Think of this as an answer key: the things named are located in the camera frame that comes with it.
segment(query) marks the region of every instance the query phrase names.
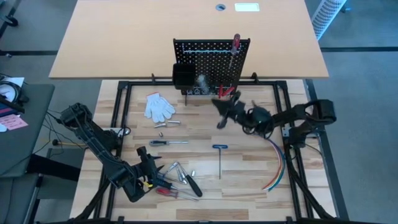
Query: wooden workbench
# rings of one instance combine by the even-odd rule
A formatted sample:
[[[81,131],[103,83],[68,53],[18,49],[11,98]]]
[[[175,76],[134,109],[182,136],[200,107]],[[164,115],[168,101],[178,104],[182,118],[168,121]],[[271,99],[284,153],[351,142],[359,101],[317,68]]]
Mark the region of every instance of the wooden workbench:
[[[301,80],[288,80],[287,83],[292,105],[307,102]],[[117,84],[117,80],[102,82],[94,115],[95,122],[101,127],[109,127],[111,122]],[[251,107],[251,100],[254,100],[271,114],[276,112],[271,86],[239,86],[238,89],[242,91],[241,100],[247,103],[247,108]],[[175,107],[177,113],[172,119],[180,120],[181,126],[154,129],[152,120],[144,117],[146,95],[154,91],[158,91]],[[220,117],[211,104],[210,97],[189,96],[187,106],[184,102],[184,97],[173,86],[134,86],[127,119],[132,133],[124,138],[122,159],[130,164],[139,162],[136,149],[146,146],[152,155],[162,156],[156,160],[158,166],[167,167],[180,161],[188,172],[196,170],[195,179],[203,191],[203,197],[199,202],[192,202],[164,197],[152,191],[140,201],[131,203],[123,190],[117,190],[112,219],[125,216],[125,220],[270,221],[285,220],[286,216],[294,217],[287,171],[274,190],[261,190],[273,178],[278,168],[277,156],[272,146],[259,137],[245,135],[240,125],[231,121],[226,128],[216,129]],[[189,140],[189,144],[148,146],[150,139],[158,138],[159,131],[163,132],[165,139]],[[271,139],[282,145],[278,129],[275,129]],[[308,139],[307,143],[318,147],[315,140]],[[212,144],[229,146],[222,152],[221,180],[218,177],[218,151],[211,147]],[[321,156],[308,147],[302,149],[302,155],[310,190],[325,210],[335,215]],[[77,216],[94,196],[98,189],[101,168],[101,163],[91,151],[86,151],[71,217]],[[189,185],[176,185],[189,189]],[[299,195],[302,210],[305,211],[300,191]],[[108,196],[104,198],[102,217]]]
[[[171,77],[173,39],[251,39],[242,77],[328,77],[304,0],[79,0],[50,78]],[[216,5],[223,3],[224,11]]]

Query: black pegboard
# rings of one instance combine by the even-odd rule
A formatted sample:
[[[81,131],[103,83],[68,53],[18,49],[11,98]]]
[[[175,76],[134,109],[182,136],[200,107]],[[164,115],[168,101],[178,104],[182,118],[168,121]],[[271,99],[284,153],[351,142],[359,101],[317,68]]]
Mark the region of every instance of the black pegboard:
[[[193,90],[181,90],[183,95],[217,95],[221,84],[227,89],[238,86],[244,61],[249,50],[250,39],[240,40],[237,54],[233,57],[231,68],[231,40],[176,40],[174,52],[176,63],[194,64],[195,80],[199,75],[206,76],[210,92],[205,93],[198,83]]]

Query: white label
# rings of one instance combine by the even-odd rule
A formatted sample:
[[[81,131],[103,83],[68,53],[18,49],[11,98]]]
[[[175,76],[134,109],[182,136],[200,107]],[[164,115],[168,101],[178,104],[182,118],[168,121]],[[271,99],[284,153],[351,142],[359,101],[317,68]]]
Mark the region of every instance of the white label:
[[[236,12],[259,12],[260,6],[258,3],[235,3]]]

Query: screwdriver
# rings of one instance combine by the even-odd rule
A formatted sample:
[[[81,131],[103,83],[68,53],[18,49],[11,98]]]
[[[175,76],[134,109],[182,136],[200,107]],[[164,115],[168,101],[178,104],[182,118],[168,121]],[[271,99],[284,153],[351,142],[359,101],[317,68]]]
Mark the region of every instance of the screwdriver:
[[[187,195],[190,195],[190,196],[192,196],[192,197],[195,197],[194,195],[192,195],[192,194],[190,194],[190,193],[188,193],[188,192],[186,192],[186,191],[184,191],[184,190],[181,190],[181,189],[179,189],[179,188],[177,188],[177,187],[174,187],[172,183],[169,183],[169,182],[164,181],[164,180],[160,180],[159,178],[156,179],[156,184],[157,184],[158,186],[164,187],[164,188],[166,188],[166,189],[169,189],[169,190],[171,190],[171,189],[178,190],[179,192],[183,192],[183,193],[185,193],[185,194],[187,194]]]
[[[165,180],[169,180],[169,181],[174,181],[174,182],[181,183],[181,184],[188,184],[188,182],[187,182],[186,180],[179,181],[179,180],[173,179],[173,178],[171,178],[171,177],[166,177],[165,174],[162,174],[162,173],[160,173],[160,172],[158,172],[157,174],[158,174],[158,175],[157,175],[157,178],[160,178],[160,179],[165,179]]]
[[[188,181],[189,185],[191,186],[192,190],[194,193],[198,196],[201,197],[203,193],[201,192],[198,184],[193,180],[193,178],[185,171],[185,169],[181,166],[181,164],[178,162],[178,166],[181,168],[181,173],[183,174],[184,178]]]
[[[150,146],[167,146],[169,144],[187,144],[188,141],[166,141],[166,140],[150,140]]]
[[[180,197],[180,198],[185,198],[185,199],[188,199],[188,200],[193,200],[194,202],[198,202],[198,201],[199,201],[199,200],[196,199],[196,198],[190,198],[190,197],[185,197],[185,196],[178,195],[178,192],[172,192],[171,190],[165,189],[165,188],[157,188],[157,189],[156,189],[156,193],[161,194],[161,195],[164,195],[164,196],[169,196],[169,197],[175,197],[175,198]]]
[[[239,42],[240,41],[241,41],[241,36],[239,34],[235,34],[234,35],[234,40],[232,41],[232,49],[231,49],[232,57],[231,57],[231,62],[229,63],[229,68],[232,67],[232,61],[234,59],[234,56],[238,52]]]

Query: black handle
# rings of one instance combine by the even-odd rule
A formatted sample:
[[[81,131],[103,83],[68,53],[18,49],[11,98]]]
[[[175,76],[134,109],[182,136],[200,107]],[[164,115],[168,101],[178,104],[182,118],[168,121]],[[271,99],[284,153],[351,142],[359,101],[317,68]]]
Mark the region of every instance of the black handle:
[[[185,178],[187,178],[187,181],[188,181],[189,185],[191,185],[191,188],[194,191],[194,193],[198,197],[201,197],[203,194],[202,194],[199,186],[197,185],[197,183],[192,179],[192,177],[190,175],[187,175]]]
[[[164,181],[164,180],[160,180],[159,178],[156,178],[156,185],[160,186],[160,187],[164,187],[166,189],[171,189],[172,188],[172,184]]]
[[[166,146],[169,143],[167,141],[164,140],[150,140],[149,141],[149,145],[150,146]]]

